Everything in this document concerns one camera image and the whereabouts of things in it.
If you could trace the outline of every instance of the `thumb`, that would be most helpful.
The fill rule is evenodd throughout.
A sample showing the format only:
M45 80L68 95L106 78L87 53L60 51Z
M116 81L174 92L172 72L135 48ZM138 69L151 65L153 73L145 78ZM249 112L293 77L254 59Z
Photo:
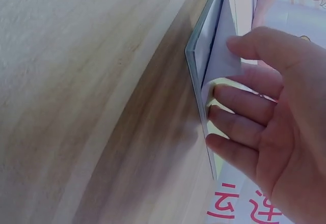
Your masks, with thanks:
M229 50L247 60L263 60L282 75L303 62L323 60L326 51L320 46L267 27L258 27L243 37L231 37Z

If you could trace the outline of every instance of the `wooden surface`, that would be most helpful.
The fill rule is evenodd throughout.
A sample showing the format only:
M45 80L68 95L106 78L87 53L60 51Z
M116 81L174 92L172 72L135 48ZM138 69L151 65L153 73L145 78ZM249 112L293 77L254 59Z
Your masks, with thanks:
M183 50L205 2L0 0L1 223L202 223Z

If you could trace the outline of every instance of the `red chinese character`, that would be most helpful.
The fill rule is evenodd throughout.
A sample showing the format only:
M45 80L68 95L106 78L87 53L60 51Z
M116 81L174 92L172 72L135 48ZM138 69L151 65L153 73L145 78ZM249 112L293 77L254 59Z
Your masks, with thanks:
M227 183L222 183L222 187L229 187L229 188L235 188L235 185L233 184L227 184ZM238 198L238 194L234 193L226 193L226 192L215 192L215 196L221 196L217 202L215 203L215 208L219 211L228 211L230 210L231 212L234 211L233 206L230 202L227 202L227 205L221 206L221 203L226 200L227 198ZM234 215L223 215L223 214L216 214L212 213L210 211L207 212L208 215L218 217L218 218L223 218L223 219L234 219Z
M256 191L256 193L260 197L263 196L263 194L260 191L258 191L258 190ZM264 197L265 197L265 199L263 201L263 205L266 208L269 208L269 211L258 211L258 215L265 215L265 216L267 216L267 221L259 220L259 219L257 219L255 217L256 212L258 210L258 204L254 200L249 200L249 202L254 205L254 210L251 212L251 215L250 215L251 220L255 221L258 224L280 224L279 221L272 222L271 220L272 220L273 216L275 216L275 215L282 215L282 213L281 212L274 212L275 207L269 202L269 200L268 200L268 198L266 196L264 196Z

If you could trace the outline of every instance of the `fingernail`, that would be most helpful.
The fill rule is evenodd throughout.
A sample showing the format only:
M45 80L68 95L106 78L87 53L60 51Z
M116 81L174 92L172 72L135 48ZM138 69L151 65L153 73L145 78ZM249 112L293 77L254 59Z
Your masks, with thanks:
M226 43L228 45L235 45L239 43L240 39L241 39L240 36L231 36L227 39Z

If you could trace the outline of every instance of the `finger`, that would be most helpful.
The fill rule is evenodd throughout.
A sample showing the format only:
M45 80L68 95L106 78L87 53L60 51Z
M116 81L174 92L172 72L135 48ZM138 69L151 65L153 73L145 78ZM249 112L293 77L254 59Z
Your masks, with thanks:
M243 63L242 75L228 78L276 100L283 89L281 74L270 67Z
M260 135L264 127L240 115L229 113L213 105L208 118L231 140L258 150Z
M253 181L256 180L257 151L215 134L208 135L206 143L213 152L229 164L242 171Z
M248 60L263 60L281 74L300 63L323 60L325 50L282 31L259 27L243 37L231 37L229 50Z
M232 86L217 85L214 98L236 114L263 126L271 120L276 103Z

